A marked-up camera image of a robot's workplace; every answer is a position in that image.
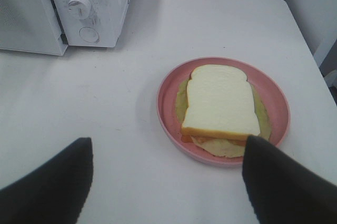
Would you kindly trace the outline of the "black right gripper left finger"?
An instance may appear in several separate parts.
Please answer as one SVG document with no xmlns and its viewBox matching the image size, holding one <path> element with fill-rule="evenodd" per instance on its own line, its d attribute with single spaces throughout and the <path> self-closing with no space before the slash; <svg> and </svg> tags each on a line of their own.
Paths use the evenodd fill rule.
<svg viewBox="0 0 337 224">
<path fill-rule="evenodd" d="M 1 223 L 77 223 L 93 181 L 91 138 L 79 138 L 1 189 Z"/>
</svg>

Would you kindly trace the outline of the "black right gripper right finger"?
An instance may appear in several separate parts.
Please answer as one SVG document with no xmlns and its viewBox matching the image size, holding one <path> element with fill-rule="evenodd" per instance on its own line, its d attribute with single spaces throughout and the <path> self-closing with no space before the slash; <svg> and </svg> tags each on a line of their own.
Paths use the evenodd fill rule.
<svg viewBox="0 0 337 224">
<path fill-rule="evenodd" d="M 336 223 L 336 185 L 262 137 L 248 137 L 242 177 L 259 223 Z"/>
</svg>

